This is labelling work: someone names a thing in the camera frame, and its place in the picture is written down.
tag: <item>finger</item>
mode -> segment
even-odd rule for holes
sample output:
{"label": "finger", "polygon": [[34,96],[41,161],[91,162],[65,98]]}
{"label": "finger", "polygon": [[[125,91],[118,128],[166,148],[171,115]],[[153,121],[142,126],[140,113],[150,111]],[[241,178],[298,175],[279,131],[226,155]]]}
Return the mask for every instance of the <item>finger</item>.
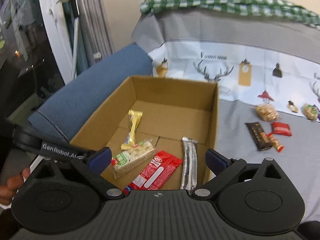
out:
{"label": "finger", "polygon": [[30,168],[25,168],[23,171],[22,171],[22,176],[25,177],[26,179],[30,176]]}
{"label": "finger", "polygon": [[10,190],[7,186],[0,186],[0,198],[13,198],[16,195],[15,191]]}
{"label": "finger", "polygon": [[0,197],[0,203],[2,204],[2,205],[9,205],[10,203],[12,202],[12,198],[10,198],[10,199],[8,199],[8,198],[1,198]]}
{"label": "finger", "polygon": [[17,190],[23,185],[23,177],[21,174],[13,176],[7,180],[7,186],[11,190]]}

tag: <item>chocolate bar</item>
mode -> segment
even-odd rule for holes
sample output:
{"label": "chocolate bar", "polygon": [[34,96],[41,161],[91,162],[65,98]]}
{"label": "chocolate bar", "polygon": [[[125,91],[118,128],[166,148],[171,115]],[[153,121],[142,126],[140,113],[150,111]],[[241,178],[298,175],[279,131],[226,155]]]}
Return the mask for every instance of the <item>chocolate bar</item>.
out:
{"label": "chocolate bar", "polygon": [[273,147],[259,122],[246,122],[245,125],[249,129],[258,151],[267,150]]}

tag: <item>clear plastic snack package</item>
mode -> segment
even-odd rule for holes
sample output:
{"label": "clear plastic snack package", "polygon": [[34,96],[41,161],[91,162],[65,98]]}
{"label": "clear plastic snack package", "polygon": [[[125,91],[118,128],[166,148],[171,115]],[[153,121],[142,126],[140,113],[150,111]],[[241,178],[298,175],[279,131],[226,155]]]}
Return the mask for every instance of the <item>clear plastic snack package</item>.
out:
{"label": "clear plastic snack package", "polygon": [[129,122],[130,122],[130,132],[128,133],[128,136],[125,142],[121,145],[121,150],[127,150],[136,144],[135,133],[139,125],[139,122],[141,120],[142,112],[133,111],[130,109],[128,112],[128,115],[129,115]]}
{"label": "clear plastic snack package", "polygon": [[311,121],[316,121],[319,114],[317,107],[309,104],[305,104],[302,107],[302,112]]}
{"label": "clear plastic snack package", "polygon": [[262,104],[256,107],[257,113],[263,121],[273,122],[279,117],[277,110],[272,104]]}
{"label": "clear plastic snack package", "polygon": [[151,140],[144,140],[116,155],[111,160],[111,169],[115,179],[131,171],[133,168],[143,163],[156,154],[156,149],[151,144]]}

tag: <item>glass window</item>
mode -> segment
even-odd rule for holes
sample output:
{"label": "glass window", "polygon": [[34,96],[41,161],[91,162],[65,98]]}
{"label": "glass window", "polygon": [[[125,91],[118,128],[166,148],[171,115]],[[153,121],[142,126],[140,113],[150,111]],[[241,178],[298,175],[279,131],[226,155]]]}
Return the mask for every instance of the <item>glass window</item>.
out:
{"label": "glass window", "polygon": [[0,113],[26,125],[64,86],[44,28],[39,0],[0,0]]}

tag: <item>snack wrapper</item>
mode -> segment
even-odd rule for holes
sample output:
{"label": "snack wrapper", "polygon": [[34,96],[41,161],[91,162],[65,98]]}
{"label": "snack wrapper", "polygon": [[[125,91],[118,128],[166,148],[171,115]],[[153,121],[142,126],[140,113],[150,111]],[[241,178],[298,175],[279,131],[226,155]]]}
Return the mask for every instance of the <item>snack wrapper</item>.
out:
{"label": "snack wrapper", "polygon": [[250,135],[256,144],[258,151],[272,148],[272,144],[259,122],[246,122],[245,125],[249,129]]}
{"label": "snack wrapper", "polygon": [[127,150],[136,144],[135,132],[142,117],[142,112],[129,110],[130,132],[125,143],[121,145],[121,150]]}
{"label": "snack wrapper", "polygon": [[198,159],[197,159],[197,141],[188,137],[182,138],[184,158],[180,189],[185,189],[189,193],[197,186],[198,181]]}
{"label": "snack wrapper", "polygon": [[127,195],[133,189],[158,190],[181,163],[181,159],[160,151],[123,192]]}
{"label": "snack wrapper", "polygon": [[286,136],[292,136],[290,126],[283,122],[273,122],[272,123],[273,133],[281,134]]}
{"label": "snack wrapper", "polygon": [[316,121],[319,114],[318,109],[309,104],[303,106],[302,112],[311,121]]}
{"label": "snack wrapper", "polygon": [[294,103],[290,100],[288,101],[287,108],[294,113],[299,112],[299,109],[294,105]]}
{"label": "snack wrapper", "polygon": [[155,155],[156,150],[151,140],[144,140],[116,155],[111,160],[111,169],[115,179],[126,174],[145,160]]}
{"label": "snack wrapper", "polygon": [[279,141],[273,136],[273,133],[267,134],[270,142],[272,143],[273,147],[277,150],[277,152],[281,152],[284,149],[284,146],[279,143]]}
{"label": "snack wrapper", "polygon": [[279,117],[277,110],[272,104],[258,105],[256,110],[260,118],[266,122],[276,121]]}

